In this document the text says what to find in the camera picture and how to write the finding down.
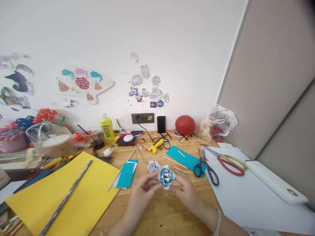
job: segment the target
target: blue and white paper flower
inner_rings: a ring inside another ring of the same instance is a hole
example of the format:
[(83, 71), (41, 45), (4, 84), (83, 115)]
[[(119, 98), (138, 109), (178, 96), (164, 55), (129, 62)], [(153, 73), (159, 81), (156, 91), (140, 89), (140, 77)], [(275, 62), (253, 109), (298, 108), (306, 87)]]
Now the blue and white paper flower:
[(163, 185), (164, 189), (169, 189), (172, 181), (175, 179), (176, 175), (170, 171), (168, 165), (163, 166), (158, 174), (158, 181)]
[(161, 165), (157, 161), (150, 161), (150, 163), (148, 164), (149, 172), (155, 172), (160, 168), (161, 168)]

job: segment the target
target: power outlet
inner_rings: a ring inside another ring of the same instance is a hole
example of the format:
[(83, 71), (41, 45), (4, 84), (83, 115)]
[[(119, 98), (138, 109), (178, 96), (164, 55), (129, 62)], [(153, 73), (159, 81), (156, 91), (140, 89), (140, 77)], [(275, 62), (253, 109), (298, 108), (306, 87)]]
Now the power outlet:
[(132, 113), (131, 120), (133, 124), (143, 124), (143, 114), (142, 113)]
[(143, 113), (144, 123), (154, 123), (154, 113)]

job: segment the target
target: yellow cardboard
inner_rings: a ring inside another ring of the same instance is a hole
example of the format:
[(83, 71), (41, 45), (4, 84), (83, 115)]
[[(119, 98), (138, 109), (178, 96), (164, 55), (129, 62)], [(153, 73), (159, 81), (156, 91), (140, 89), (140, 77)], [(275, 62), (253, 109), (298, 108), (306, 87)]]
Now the yellow cardboard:
[(33, 235), (39, 235), (89, 160), (79, 184), (47, 232), (49, 235), (88, 235), (119, 189), (110, 184), (119, 169), (82, 152), (70, 163), (6, 200)]

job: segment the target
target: yellow glue gun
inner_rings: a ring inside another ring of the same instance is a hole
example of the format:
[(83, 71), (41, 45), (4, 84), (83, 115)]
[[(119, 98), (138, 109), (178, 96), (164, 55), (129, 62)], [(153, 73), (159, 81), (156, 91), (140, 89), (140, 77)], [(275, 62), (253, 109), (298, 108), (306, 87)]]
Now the yellow glue gun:
[(161, 146), (164, 143), (163, 139), (160, 139), (156, 144), (151, 145), (151, 147), (148, 148), (148, 151), (152, 151), (153, 154), (156, 154), (158, 151), (158, 147)]

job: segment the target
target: scissors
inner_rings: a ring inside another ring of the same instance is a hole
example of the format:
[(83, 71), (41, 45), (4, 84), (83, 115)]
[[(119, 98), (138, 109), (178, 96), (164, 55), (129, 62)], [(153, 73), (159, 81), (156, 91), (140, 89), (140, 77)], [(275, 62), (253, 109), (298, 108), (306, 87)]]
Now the scissors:
[[(221, 163), (221, 165), (224, 167), (224, 169), (226, 169), (228, 172), (232, 173), (233, 175), (236, 176), (244, 176), (245, 175), (245, 171), (247, 171), (247, 166), (241, 162), (239, 159), (229, 156), (229, 155), (222, 155), (220, 153), (217, 153), (216, 151), (208, 148), (206, 145), (204, 144), (200, 144), (201, 146), (203, 146), (205, 149), (207, 149), (208, 151), (210, 151), (213, 155), (217, 156), (218, 161)], [(242, 165), (242, 167), (240, 167), (239, 165), (235, 164), (233, 161), (231, 161), (230, 159), (240, 163)], [(240, 173), (232, 171), (230, 168), (228, 168), (226, 166), (226, 164), (232, 166), (233, 168), (237, 169)]]
[[(194, 174), (197, 178), (200, 178), (202, 174), (204, 174), (204, 172), (202, 171), (202, 164), (204, 163), (206, 165), (206, 170), (208, 171), (208, 174), (210, 176), (211, 182), (213, 183), (214, 186), (219, 186), (219, 178), (217, 176), (217, 174), (214, 172), (214, 170), (208, 165), (208, 163), (205, 161), (206, 160), (206, 155), (204, 153), (204, 150), (202, 149), (202, 151), (200, 151), (200, 149), (198, 149), (199, 151), (199, 156), (200, 156), (200, 163), (198, 163), (197, 165), (195, 165), (194, 167)], [(217, 182), (215, 183), (212, 177), (212, 173), (214, 174), (214, 176), (217, 179)]]

